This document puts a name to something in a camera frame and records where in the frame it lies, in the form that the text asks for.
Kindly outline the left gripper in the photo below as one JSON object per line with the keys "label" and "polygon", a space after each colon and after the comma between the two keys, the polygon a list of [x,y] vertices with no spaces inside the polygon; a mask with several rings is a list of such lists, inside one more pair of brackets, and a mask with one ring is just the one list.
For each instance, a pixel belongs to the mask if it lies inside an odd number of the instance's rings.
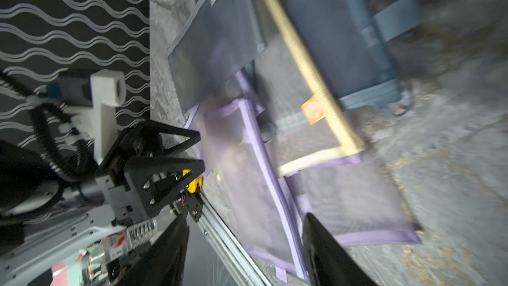
{"label": "left gripper", "polygon": [[114,213],[113,223],[130,226],[157,217],[164,207],[160,203],[172,202],[201,176],[203,160],[164,157],[185,152],[200,141],[198,131],[153,120],[120,132],[95,174]]}

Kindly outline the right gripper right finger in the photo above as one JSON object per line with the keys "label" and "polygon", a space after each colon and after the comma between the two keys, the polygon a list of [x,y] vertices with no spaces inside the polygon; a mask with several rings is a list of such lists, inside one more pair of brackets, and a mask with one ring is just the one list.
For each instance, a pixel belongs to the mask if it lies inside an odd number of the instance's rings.
{"label": "right gripper right finger", "polygon": [[303,224],[304,261],[311,285],[375,285],[312,214]]}

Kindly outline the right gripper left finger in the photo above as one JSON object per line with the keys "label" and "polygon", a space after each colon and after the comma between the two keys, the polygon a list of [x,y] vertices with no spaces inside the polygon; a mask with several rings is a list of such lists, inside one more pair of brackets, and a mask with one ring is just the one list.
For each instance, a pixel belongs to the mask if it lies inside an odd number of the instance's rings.
{"label": "right gripper left finger", "polygon": [[178,215],[119,285],[181,285],[189,242],[185,215]]}

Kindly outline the purple trim mesh pouch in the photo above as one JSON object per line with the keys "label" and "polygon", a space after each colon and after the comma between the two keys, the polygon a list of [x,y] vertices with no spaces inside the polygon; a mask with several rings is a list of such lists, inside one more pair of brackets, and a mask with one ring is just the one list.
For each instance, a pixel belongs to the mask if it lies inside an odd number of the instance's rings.
{"label": "purple trim mesh pouch", "polygon": [[416,224],[382,162],[370,151],[279,180],[299,230],[312,213],[343,247],[419,244]]}

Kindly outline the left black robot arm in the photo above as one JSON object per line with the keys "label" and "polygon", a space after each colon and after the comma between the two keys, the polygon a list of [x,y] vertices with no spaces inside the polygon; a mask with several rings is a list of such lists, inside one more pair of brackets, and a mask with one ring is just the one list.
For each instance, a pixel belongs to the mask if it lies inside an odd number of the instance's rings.
{"label": "left black robot arm", "polygon": [[197,131],[143,120],[116,129],[125,100],[119,71],[69,70],[37,93],[13,76],[2,87],[29,104],[40,153],[1,143],[1,239],[25,241],[25,227],[70,209],[108,207],[108,226],[139,225],[185,196],[205,171],[183,158]]}

